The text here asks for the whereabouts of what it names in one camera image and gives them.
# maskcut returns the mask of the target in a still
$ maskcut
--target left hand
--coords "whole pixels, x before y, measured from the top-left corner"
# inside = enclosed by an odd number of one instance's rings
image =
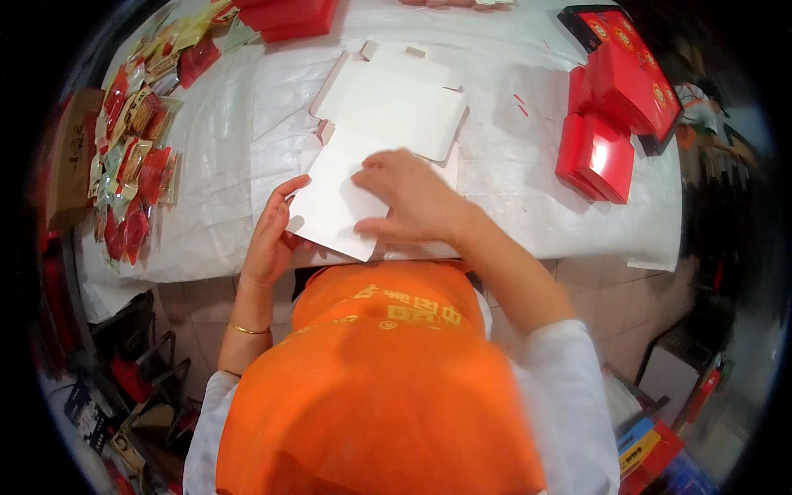
[[[239,285],[251,289],[269,290],[276,280],[286,271],[295,249],[313,244],[286,231],[289,223],[289,204],[287,196],[309,182],[307,175],[286,181],[272,191],[261,217],[250,239],[245,264],[239,277]]]

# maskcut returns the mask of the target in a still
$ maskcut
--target right hand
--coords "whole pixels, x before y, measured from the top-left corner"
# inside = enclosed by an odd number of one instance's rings
[[[363,161],[352,182],[389,204],[388,218],[359,221],[355,232],[386,242],[453,244],[475,206],[451,190],[423,159],[406,149],[380,151]]]

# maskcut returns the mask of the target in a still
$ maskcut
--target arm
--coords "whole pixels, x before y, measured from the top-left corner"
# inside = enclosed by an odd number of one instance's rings
[[[267,201],[253,231],[239,277],[237,298],[226,327],[217,369],[241,376],[264,351],[272,347],[272,286],[288,267],[302,239],[286,232],[289,204],[286,196],[308,184],[301,175],[278,186]]]
[[[492,291],[506,317],[525,333],[575,318],[566,294],[541,263],[476,205],[457,195],[407,150],[373,154],[352,181],[393,208],[387,219],[355,225],[389,242],[443,241]]]

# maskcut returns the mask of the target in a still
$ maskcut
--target person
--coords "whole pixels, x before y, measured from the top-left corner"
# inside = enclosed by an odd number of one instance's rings
[[[272,287],[304,244],[289,196],[308,181],[276,188],[253,232],[185,493],[617,493],[599,363],[564,290],[407,150],[352,176],[392,209],[355,230],[463,261],[324,268],[272,345]],[[471,268],[524,339],[516,361],[486,338]]]
[[[719,103],[711,100],[701,88],[690,82],[674,86],[674,90],[684,110],[680,126],[676,130],[677,141],[683,150],[690,150],[698,142],[705,148],[725,151],[738,162],[744,159],[748,164],[756,166],[753,156],[742,154],[718,136],[718,114],[722,111]]]

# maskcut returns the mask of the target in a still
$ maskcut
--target white long-sleeve shirt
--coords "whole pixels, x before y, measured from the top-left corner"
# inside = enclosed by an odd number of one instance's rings
[[[479,302],[489,336],[492,315],[482,298]],[[616,495],[619,457],[599,362],[583,323],[566,320],[536,330],[518,361],[510,364],[549,495]],[[220,438],[238,383],[224,371],[207,383],[185,461],[185,495],[215,493]]]

